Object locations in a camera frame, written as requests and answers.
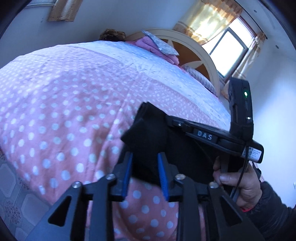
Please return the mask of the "person's right forearm dark sleeve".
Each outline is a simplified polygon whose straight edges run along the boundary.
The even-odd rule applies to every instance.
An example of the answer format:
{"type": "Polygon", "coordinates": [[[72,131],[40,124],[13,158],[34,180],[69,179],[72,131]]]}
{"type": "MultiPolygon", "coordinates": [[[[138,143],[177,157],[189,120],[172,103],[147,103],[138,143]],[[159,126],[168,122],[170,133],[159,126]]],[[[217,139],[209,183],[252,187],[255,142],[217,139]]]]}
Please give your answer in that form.
{"type": "Polygon", "coordinates": [[[268,182],[260,182],[262,196],[244,211],[265,240],[295,240],[295,209],[282,203],[268,182]]]}

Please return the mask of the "person's right hand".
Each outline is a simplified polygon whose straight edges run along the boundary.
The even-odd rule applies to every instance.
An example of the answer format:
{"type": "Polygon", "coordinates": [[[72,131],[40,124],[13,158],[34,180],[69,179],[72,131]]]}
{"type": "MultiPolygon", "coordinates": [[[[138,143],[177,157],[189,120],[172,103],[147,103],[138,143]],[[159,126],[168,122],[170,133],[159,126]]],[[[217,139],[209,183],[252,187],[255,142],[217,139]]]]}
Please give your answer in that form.
{"type": "MultiPolygon", "coordinates": [[[[213,170],[214,180],[219,186],[237,186],[240,173],[221,173],[219,157],[215,159],[213,170]]],[[[240,188],[240,192],[236,204],[244,211],[253,209],[262,196],[262,190],[257,174],[250,164],[248,164],[247,172],[243,174],[238,188],[240,188]]]]}

